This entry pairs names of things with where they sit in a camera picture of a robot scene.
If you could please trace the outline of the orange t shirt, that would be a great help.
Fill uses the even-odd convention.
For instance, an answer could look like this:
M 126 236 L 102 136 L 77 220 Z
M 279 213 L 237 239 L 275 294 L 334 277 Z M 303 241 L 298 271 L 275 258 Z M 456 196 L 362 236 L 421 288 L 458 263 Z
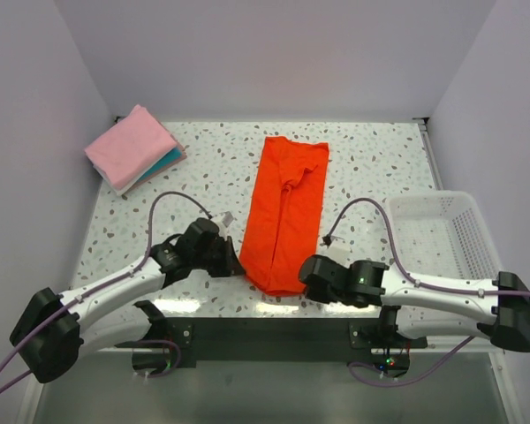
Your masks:
M 328 165 L 325 142 L 264 141 L 239 259 L 246 278 L 269 296 L 305 290 L 298 273 L 316 251 Z

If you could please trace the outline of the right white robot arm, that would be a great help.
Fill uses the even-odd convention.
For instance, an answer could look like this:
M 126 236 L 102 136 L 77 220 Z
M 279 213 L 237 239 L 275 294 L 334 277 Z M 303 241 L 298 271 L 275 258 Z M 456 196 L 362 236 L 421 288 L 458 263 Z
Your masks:
M 397 346 L 429 336 L 482 337 L 498 348 L 530 352 L 530 291 L 514 273 L 462 280 L 403 272 L 397 264 L 360 260 L 346 267 L 327 256 L 299 270 L 307 298 L 329 304 L 395 309 L 379 321 L 378 341 Z

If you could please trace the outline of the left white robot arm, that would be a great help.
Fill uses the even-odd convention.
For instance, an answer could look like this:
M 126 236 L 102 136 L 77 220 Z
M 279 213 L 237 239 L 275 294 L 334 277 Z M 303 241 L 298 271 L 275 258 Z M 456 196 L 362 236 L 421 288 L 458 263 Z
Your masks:
M 95 283 L 56 294 L 38 291 L 10 335 L 11 344 L 40 383 L 56 380 L 76 361 L 126 342 L 159 345 L 165 317 L 146 295 L 203 270 L 212 278 L 245 271 L 227 229 L 233 218 L 197 218 L 181 234 L 151 246 L 130 266 Z

